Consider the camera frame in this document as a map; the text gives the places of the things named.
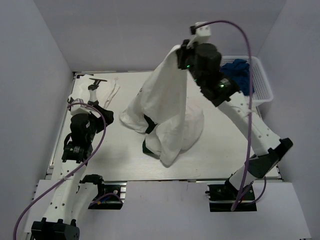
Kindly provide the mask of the white t-shirt green trim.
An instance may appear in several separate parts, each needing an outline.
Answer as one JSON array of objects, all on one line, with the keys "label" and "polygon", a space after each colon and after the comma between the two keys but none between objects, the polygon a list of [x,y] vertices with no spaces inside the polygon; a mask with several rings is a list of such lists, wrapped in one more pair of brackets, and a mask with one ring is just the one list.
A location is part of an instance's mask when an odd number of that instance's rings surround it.
[{"label": "white t-shirt green trim", "polygon": [[178,68],[179,48],[170,50],[119,115],[126,127],[145,135],[143,153],[158,157],[167,168],[204,129],[203,110],[187,99],[188,73]]}]

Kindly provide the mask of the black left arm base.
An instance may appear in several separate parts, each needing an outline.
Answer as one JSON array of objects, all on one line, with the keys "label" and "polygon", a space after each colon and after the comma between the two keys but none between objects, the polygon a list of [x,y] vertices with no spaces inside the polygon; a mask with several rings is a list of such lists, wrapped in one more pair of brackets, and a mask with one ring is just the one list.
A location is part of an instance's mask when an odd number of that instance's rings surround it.
[{"label": "black left arm base", "polygon": [[97,195],[91,201],[90,210],[120,210],[126,194],[126,183],[107,183],[98,174],[89,174],[83,177],[80,184],[93,184]]}]

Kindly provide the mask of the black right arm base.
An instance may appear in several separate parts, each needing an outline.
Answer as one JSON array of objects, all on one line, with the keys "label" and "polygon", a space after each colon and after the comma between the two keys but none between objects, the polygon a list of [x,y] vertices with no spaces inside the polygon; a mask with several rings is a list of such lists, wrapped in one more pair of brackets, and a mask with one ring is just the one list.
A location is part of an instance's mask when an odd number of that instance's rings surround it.
[{"label": "black right arm base", "polygon": [[[227,190],[224,184],[210,184],[207,186],[205,194],[209,199],[209,209],[213,213],[231,212],[233,203],[236,201],[237,194]],[[247,193],[240,199],[235,212],[256,212],[256,203],[252,203],[256,199],[254,189],[251,186]]]}]

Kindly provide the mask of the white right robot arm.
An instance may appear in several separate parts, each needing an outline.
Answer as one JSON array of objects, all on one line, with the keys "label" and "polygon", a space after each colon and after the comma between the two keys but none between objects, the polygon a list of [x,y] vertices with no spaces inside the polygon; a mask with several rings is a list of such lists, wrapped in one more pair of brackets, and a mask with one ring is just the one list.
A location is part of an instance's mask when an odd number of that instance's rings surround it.
[{"label": "white right robot arm", "polygon": [[176,55],[178,68],[189,71],[202,95],[232,121],[247,139],[249,151],[253,152],[220,191],[220,196],[236,200],[281,161],[293,142],[274,133],[250,109],[237,83],[221,72],[222,56],[213,44],[185,39]]}]

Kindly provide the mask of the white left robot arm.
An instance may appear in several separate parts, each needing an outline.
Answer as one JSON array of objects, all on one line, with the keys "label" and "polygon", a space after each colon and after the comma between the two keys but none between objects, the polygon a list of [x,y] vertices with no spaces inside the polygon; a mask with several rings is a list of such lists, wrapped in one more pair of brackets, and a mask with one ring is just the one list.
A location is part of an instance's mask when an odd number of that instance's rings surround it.
[{"label": "white left robot arm", "polygon": [[31,233],[36,240],[78,240],[78,224],[91,202],[105,196],[103,177],[97,174],[85,175],[92,153],[96,150],[92,142],[96,134],[105,132],[113,123],[114,113],[99,105],[92,110],[83,108],[76,112],[70,108],[70,133],[64,140],[62,163],[60,166],[61,184],[55,186],[53,197],[40,221],[34,221]]}]

